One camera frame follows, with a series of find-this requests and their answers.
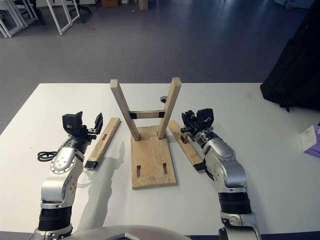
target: black robot arm segment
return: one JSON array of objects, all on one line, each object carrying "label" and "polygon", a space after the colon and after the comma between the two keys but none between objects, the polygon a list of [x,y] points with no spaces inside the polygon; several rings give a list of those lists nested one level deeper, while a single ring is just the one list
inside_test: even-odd
[{"label": "black robot arm segment", "polygon": [[260,240],[247,193],[246,172],[236,160],[235,151],[213,132],[213,110],[202,109],[196,115],[189,110],[182,113],[182,120],[181,133],[188,132],[191,140],[202,148],[205,172],[213,180],[219,196],[220,217],[224,224],[219,231],[220,239],[237,240],[237,234],[242,234],[248,240]]},{"label": "black robot arm segment", "polygon": [[49,175],[41,188],[39,225],[30,240],[58,240],[70,236],[72,205],[78,177],[84,169],[84,154],[92,139],[101,132],[103,117],[100,113],[95,127],[90,129],[82,125],[82,111],[63,115],[62,123],[68,139],[51,159]]}]

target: black bag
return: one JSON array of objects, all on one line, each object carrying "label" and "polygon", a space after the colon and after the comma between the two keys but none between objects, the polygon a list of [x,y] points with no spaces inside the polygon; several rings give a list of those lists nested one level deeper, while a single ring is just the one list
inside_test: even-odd
[{"label": "black bag", "polygon": [[320,110],[320,0],[315,0],[260,89],[264,99],[288,111],[293,106]]}]

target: purple box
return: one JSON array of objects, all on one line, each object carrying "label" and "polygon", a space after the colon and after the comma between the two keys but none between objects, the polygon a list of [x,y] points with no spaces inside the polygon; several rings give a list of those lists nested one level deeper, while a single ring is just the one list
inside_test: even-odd
[{"label": "purple box", "polygon": [[320,158],[320,126],[311,125],[301,133],[301,143],[304,153]]}]

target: mortise slot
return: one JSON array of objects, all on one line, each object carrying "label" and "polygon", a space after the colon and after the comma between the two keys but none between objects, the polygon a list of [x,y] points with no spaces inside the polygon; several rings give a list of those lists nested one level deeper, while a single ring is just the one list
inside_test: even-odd
[{"label": "mortise slot", "polygon": [[136,176],[137,176],[137,178],[139,178],[140,175],[141,175],[140,171],[141,171],[141,166],[140,165],[136,166]]},{"label": "mortise slot", "polygon": [[164,174],[167,174],[167,164],[166,163],[163,164],[163,171],[164,171]]}]

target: wooden plank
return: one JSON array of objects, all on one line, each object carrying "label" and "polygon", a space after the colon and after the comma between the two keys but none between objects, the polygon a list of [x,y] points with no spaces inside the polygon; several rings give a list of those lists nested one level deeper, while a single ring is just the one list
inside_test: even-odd
[{"label": "wooden plank", "polygon": [[105,129],[103,130],[103,133],[100,134],[99,140],[97,141],[90,156],[88,157],[88,160],[85,163],[84,167],[86,169],[95,169],[100,163],[114,135],[116,134],[120,122],[120,118],[118,117],[112,117],[110,119]]},{"label": "wooden plank", "polygon": [[158,128],[158,138],[162,139],[166,135],[166,129],[169,123],[169,119],[171,117],[172,111],[174,110],[174,106],[176,104],[176,100],[181,88],[181,80],[179,77],[173,77],[171,81],[171,86],[169,89],[169,94],[165,102],[164,117],[161,119],[159,128]]},{"label": "wooden plank", "polygon": [[163,118],[165,115],[164,110],[151,110],[151,111],[130,111],[131,119],[156,119]]},{"label": "wooden plank", "polygon": [[120,84],[118,84],[118,79],[111,79],[110,88],[111,88],[111,91],[115,97],[116,102],[119,105],[119,108],[122,112],[124,120],[125,120],[126,124],[128,125],[128,128],[131,132],[131,135],[133,136],[134,140],[139,141],[138,129],[136,127],[135,122],[130,117],[130,114],[129,114],[130,110],[129,110],[127,101],[125,99],[125,96],[122,92],[122,89],[120,87]]},{"label": "wooden plank", "polygon": [[131,137],[132,189],[177,184],[167,138],[158,139],[157,129],[138,127],[140,140]]},{"label": "wooden plank", "polygon": [[192,166],[198,171],[203,171],[205,169],[205,165],[203,164],[203,160],[200,158],[199,154],[195,150],[194,146],[188,141],[186,138],[186,143],[183,143],[181,140],[181,131],[180,126],[176,121],[170,121],[168,127],[173,134],[175,140],[179,143],[182,148],[184,154],[189,159]]}]

